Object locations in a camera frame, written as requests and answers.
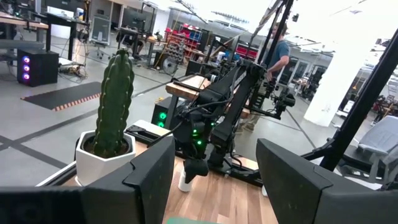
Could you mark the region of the small white cup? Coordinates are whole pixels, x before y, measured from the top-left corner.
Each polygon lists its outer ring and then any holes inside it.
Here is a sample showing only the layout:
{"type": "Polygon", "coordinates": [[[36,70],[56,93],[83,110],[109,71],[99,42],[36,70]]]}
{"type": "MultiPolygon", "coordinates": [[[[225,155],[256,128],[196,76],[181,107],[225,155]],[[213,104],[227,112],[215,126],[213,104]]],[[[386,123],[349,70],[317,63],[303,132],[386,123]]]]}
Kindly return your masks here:
{"type": "Polygon", "coordinates": [[[193,181],[186,183],[187,176],[184,167],[180,171],[180,178],[178,181],[178,189],[182,192],[190,192],[192,190],[193,181]]]}

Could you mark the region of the grey rolling chair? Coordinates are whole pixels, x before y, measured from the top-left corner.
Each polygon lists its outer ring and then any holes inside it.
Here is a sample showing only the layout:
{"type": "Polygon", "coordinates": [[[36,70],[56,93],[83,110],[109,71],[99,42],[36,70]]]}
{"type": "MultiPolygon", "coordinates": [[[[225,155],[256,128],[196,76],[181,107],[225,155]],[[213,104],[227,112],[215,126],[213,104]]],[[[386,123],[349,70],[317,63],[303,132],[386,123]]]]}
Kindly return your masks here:
{"type": "Polygon", "coordinates": [[[89,43],[92,44],[95,49],[89,50],[88,54],[95,52],[99,59],[102,59],[105,55],[110,58],[110,54],[107,54],[103,49],[110,45],[110,31],[111,21],[102,16],[94,16],[91,23],[91,30],[89,35],[89,43]]]}

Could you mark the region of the round floor fan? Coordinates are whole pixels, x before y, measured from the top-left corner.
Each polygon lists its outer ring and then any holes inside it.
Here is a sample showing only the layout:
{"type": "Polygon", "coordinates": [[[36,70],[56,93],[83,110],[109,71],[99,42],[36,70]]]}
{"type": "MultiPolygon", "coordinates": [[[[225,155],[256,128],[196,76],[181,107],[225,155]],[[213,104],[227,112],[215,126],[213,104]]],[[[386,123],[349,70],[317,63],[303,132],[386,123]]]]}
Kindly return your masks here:
{"type": "Polygon", "coordinates": [[[173,75],[178,69],[178,63],[173,57],[168,56],[164,59],[162,68],[166,74],[173,75]]]}

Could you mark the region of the black computer tower green lights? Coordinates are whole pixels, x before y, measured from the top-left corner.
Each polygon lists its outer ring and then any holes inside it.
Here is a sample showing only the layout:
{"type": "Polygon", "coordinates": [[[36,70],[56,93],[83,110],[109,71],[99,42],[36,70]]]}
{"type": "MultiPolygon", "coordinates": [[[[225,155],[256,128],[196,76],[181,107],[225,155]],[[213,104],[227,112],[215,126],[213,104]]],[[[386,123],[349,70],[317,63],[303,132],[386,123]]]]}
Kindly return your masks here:
{"type": "MultiPolygon", "coordinates": [[[[172,101],[172,97],[167,97],[164,98],[163,100],[155,103],[154,106],[154,110],[153,110],[153,115],[152,115],[152,120],[151,123],[156,125],[156,126],[160,126],[161,128],[165,128],[165,129],[173,129],[174,127],[176,127],[176,125],[178,125],[178,119],[176,117],[173,117],[170,123],[170,127],[166,128],[165,124],[166,124],[166,120],[168,118],[168,109],[170,106],[170,103],[172,101]]],[[[182,100],[178,100],[177,101],[177,107],[179,107],[181,104],[183,103],[182,100]]]]}

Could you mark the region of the black aluminium frame post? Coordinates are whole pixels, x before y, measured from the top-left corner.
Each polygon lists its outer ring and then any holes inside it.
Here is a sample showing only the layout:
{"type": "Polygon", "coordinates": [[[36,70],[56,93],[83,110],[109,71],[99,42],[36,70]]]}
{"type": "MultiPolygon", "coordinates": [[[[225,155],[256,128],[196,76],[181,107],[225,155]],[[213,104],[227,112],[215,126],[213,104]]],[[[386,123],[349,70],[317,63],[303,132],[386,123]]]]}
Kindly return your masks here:
{"type": "Polygon", "coordinates": [[[398,28],[341,128],[322,147],[303,154],[302,157],[308,161],[322,158],[320,166],[333,171],[396,67],[398,67],[398,28]]]}

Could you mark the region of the black office desk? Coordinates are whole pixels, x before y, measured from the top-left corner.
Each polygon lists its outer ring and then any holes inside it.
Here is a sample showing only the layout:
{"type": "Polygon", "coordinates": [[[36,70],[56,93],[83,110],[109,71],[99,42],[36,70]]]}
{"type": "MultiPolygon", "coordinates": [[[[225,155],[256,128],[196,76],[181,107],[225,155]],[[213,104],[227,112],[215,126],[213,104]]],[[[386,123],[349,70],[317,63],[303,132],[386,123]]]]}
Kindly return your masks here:
{"type": "Polygon", "coordinates": [[[77,25],[82,25],[84,28],[88,27],[87,22],[79,21],[77,19],[71,19],[63,16],[58,16],[49,12],[46,12],[44,15],[41,16],[41,19],[43,19],[47,25],[47,31],[45,35],[45,49],[46,51],[50,51],[51,47],[51,31],[52,31],[52,26],[53,25],[58,25],[58,26],[66,26],[70,28],[70,33],[68,35],[67,39],[67,44],[68,44],[68,57],[67,59],[69,61],[72,61],[73,57],[73,46],[75,43],[75,39],[77,37],[77,25]]]}

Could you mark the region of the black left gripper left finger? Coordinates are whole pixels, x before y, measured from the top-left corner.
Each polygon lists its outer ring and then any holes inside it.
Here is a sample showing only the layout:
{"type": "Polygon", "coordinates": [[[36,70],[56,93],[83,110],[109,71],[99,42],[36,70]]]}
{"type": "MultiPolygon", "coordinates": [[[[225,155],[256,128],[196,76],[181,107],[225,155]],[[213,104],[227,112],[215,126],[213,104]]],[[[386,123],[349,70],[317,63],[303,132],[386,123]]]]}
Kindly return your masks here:
{"type": "Polygon", "coordinates": [[[162,224],[174,154],[169,136],[85,187],[0,187],[0,224],[162,224]]]}

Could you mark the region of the wooden workshop table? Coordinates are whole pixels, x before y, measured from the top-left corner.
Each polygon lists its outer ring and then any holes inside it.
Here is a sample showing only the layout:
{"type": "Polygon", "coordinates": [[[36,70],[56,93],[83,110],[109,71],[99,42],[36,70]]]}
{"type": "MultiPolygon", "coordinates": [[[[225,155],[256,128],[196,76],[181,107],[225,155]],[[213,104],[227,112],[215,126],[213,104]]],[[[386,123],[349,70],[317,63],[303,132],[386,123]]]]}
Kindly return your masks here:
{"type": "Polygon", "coordinates": [[[167,117],[164,121],[164,128],[172,127],[172,120],[175,116],[175,109],[179,98],[194,101],[199,96],[200,92],[209,85],[211,85],[211,83],[206,78],[196,75],[187,77],[183,82],[173,80],[167,84],[165,89],[167,93],[172,95],[172,99],[169,104],[167,117]]]}

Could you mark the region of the wooden top desk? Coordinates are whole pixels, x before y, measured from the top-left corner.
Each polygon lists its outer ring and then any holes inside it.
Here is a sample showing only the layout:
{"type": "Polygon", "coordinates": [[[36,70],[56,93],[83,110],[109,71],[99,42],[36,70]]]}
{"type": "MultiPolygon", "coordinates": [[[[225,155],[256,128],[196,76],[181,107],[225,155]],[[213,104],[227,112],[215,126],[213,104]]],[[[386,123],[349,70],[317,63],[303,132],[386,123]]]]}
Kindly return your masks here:
{"type": "Polygon", "coordinates": [[[42,22],[33,21],[30,19],[23,19],[20,17],[12,16],[6,12],[0,11],[0,24],[4,24],[4,33],[6,35],[6,39],[13,39],[13,31],[12,26],[25,26],[27,29],[36,28],[36,41],[43,42],[44,41],[44,30],[48,29],[49,26],[42,22]]]}

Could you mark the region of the red storage bins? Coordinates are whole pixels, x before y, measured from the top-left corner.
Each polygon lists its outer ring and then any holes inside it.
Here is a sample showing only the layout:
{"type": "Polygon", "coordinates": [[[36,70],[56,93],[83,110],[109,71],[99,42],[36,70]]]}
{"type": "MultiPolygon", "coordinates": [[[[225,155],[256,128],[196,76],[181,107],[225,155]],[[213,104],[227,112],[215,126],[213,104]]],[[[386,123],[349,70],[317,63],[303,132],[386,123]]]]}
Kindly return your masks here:
{"type": "Polygon", "coordinates": [[[248,45],[238,44],[235,53],[242,58],[248,58],[254,60],[257,58],[259,49],[249,47],[248,45]]]}

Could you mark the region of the white square pillar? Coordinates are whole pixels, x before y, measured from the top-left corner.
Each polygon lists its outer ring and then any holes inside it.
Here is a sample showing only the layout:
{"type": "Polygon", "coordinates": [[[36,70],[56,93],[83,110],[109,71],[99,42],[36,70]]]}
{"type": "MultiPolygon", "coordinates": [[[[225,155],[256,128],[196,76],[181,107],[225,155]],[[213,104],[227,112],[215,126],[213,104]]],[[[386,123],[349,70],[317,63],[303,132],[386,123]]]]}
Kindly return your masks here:
{"type": "Polygon", "coordinates": [[[318,126],[329,126],[372,46],[353,43],[336,49],[304,119],[318,126]]]}

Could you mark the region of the black computer tower purple lights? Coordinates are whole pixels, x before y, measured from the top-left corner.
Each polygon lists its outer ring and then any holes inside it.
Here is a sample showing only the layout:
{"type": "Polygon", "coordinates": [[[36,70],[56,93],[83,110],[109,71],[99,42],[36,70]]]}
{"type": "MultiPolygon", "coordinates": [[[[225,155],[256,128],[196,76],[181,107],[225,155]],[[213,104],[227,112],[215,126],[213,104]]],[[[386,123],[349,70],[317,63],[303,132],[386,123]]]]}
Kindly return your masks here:
{"type": "Polygon", "coordinates": [[[58,81],[59,54],[44,49],[17,51],[17,81],[36,87],[58,81]]]}

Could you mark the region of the red parts shelf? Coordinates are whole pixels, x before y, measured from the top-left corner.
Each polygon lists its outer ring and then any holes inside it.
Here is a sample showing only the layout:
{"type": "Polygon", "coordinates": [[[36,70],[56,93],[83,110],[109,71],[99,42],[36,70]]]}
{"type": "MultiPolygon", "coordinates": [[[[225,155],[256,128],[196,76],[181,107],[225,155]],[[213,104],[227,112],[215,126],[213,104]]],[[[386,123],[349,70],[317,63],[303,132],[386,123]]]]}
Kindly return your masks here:
{"type": "Polygon", "coordinates": [[[176,63],[195,60],[203,52],[201,46],[202,31],[190,24],[176,22],[165,30],[165,53],[176,63]]]}

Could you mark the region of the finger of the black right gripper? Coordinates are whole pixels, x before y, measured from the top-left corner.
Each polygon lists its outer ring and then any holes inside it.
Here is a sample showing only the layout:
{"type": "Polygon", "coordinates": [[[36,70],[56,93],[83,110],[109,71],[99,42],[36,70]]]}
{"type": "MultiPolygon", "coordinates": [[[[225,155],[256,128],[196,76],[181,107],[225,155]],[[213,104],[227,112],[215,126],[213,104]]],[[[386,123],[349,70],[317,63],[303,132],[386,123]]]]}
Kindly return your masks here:
{"type": "Polygon", "coordinates": [[[185,183],[189,184],[196,176],[196,159],[185,160],[185,183]]]}
{"type": "Polygon", "coordinates": [[[203,159],[197,160],[197,175],[206,177],[209,173],[208,164],[203,159]]]}

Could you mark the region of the teal translucent plastic basket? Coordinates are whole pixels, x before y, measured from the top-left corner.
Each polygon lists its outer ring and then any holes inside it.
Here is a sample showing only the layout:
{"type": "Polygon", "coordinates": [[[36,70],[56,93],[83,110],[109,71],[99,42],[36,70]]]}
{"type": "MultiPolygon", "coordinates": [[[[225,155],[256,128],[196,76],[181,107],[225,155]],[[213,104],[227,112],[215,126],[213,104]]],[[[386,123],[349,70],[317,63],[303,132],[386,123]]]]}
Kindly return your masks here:
{"type": "Polygon", "coordinates": [[[217,224],[214,222],[192,220],[189,218],[172,217],[166,221],[166,224],[217,224]]]}

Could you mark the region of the person in blue shirt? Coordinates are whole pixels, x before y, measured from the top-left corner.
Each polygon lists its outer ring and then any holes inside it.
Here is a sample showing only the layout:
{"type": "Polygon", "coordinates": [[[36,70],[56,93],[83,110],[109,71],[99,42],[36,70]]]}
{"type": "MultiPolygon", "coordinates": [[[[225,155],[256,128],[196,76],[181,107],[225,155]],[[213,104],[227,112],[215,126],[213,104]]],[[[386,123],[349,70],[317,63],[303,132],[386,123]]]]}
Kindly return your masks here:
{"type": "Polygon", "coordinates": [[[277,42],[282,36],[282,33],[284,33],[284,27],[287,25],[287,20],[290,16],[294,1],[295,0],[275,0],[272,7],[266,11],[267,14],[261,19],[261,23],[256,29],[256,32],[264,27],[269,19],[273,18],[264,45],[258,55],[257,63],[259,65],[263,64],[266,68],[269,66],[277,42]]]}

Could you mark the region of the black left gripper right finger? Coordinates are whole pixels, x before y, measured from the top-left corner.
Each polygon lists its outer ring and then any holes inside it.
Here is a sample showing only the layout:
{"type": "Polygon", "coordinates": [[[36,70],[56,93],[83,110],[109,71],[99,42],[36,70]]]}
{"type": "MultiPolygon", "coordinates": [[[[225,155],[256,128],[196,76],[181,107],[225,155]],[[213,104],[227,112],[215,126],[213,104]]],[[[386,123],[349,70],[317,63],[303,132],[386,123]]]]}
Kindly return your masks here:
{"type": "Polygon", "coordinates": [[[398,224],[398,190],[370,189],[264,138],[256,159],[279,224],[398,224]]]}

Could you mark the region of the white hexagonal plant pot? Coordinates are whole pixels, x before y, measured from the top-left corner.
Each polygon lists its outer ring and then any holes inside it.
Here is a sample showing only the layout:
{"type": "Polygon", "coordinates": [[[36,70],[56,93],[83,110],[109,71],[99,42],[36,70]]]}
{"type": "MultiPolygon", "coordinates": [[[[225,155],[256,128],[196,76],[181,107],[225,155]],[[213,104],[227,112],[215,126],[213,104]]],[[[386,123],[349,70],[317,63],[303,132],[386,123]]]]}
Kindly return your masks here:
{"type": "Polygon", "coordinates": [[[104,159],[84,150],[85,145],[87,145],[90,140],[93,140],[94,136],[94,130],[82,132],[75,150],[76,176],[78,182],[82,186],[89,185],[130,162],[135,158],[137,152],[135,137],[130,134],[124,134],[123,141],[128,146],[127,153],[104,159]]]}

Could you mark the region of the standing person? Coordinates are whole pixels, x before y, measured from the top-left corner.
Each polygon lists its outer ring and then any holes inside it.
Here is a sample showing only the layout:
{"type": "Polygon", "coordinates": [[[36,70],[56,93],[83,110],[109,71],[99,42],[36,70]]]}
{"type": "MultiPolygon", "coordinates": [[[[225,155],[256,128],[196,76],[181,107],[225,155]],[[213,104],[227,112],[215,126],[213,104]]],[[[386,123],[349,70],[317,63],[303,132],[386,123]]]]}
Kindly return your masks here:
{"type": "MultiPolygon", "coordinates": [[[[287,31],[287,24],[284,24],[280,36],[277,38],[277,44],[273,51],[271,61],[267,64],[266,80],[268,82],[277,79],[282,68],[284,68],[290,60],[290,47],[284,40],[284,35],[287,31]]],[[[243,119],[239,125],[236,133],[242,133],[243,129],[253,131],[260,116],[251,114],[247,119],[243,119]]]]}

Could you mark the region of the black floor mat striped edge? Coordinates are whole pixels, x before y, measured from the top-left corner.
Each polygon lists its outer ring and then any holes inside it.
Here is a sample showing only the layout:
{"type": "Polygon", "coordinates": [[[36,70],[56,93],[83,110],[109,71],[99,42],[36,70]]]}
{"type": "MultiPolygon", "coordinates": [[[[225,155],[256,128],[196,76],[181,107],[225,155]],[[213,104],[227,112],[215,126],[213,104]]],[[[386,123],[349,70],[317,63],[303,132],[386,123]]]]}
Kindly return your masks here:
{"type": "Polygon", "coordinates": [[[101,83],[91,82],[21,99],[52,111],[60,111],[98,98],[101,83]]]}

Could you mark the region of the grey padded chair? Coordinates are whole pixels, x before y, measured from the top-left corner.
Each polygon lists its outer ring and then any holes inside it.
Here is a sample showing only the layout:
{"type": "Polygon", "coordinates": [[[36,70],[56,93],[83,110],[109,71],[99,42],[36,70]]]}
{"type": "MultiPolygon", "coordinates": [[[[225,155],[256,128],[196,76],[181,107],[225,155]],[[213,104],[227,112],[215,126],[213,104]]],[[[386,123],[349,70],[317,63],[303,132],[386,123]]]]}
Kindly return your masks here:
{"type": "Polygon", "coordinates": [[[345,177],[372,184],[395,181],[398,178],[398,117],[386,116],[357,146],[348,146],[337,169],[345,177]]]}

